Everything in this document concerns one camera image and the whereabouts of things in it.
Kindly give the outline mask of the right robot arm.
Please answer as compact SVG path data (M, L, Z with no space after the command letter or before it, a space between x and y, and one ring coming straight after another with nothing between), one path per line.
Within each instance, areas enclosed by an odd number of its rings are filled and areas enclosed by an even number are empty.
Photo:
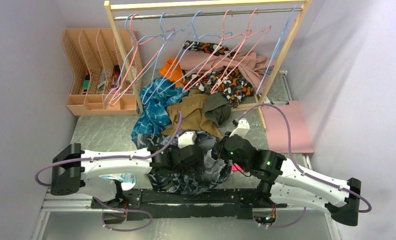
M342 180L303 168L280 153L256 149L237 134L217 142L212 155L260 180L255 199L261 207L296 205L329 213L342 225L358 225L362 182L357 178Z

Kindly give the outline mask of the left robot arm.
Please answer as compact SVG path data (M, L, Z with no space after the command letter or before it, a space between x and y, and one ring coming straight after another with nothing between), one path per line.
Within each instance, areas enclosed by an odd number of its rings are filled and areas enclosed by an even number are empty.
M52 160L50 192L54 196L82 193L118 208L125 200L121 183L103 175L203 174L204 150L197 144L182 148L161 144L124 152L83 150L71 143Z

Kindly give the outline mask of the dark leaf print shorts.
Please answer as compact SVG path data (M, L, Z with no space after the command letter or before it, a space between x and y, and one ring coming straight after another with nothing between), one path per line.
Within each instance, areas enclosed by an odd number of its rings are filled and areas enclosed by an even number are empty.
M199 195L216 186L224 183L232 171L232 161L222 159L216 156L218 153L217 143L220 137L213 136L202 130L181 130L176 134L173 141L166 150L173 152L178 147L178 139L186 132L193 132L196 135L194 144L197 145L203 155L201 158L202 165L197 167L181 166L180 170L174 172L158 172L156 170L147 174L152 188L155 191L167 190L176 195ZM137 149L161 149L172 137L172 133L138 133L132 138Z

